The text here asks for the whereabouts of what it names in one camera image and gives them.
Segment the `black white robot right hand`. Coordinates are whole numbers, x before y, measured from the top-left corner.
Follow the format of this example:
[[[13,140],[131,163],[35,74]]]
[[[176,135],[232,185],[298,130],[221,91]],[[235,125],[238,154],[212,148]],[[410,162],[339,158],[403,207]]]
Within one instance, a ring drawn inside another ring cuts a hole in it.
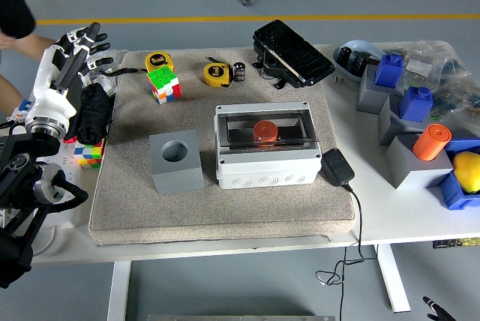
[[[424,296],[423,302],[432,310],[427,317],[434,321],[456,321],[456,319],[444,308],[439,306],[434,300]]]

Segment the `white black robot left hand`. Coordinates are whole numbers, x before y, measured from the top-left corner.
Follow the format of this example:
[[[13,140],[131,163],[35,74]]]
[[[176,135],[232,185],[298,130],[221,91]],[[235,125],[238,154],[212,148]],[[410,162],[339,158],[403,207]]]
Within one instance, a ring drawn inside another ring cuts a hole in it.
[[[43,52],[33,87],[33,106],[25,119],[31,133],[45,133],[62,138],[70,120],[80,110],[80,95],[89,72],[113,62],[111,58],[94,58],[108,50],[106,34],[93,22],[64,34]]]

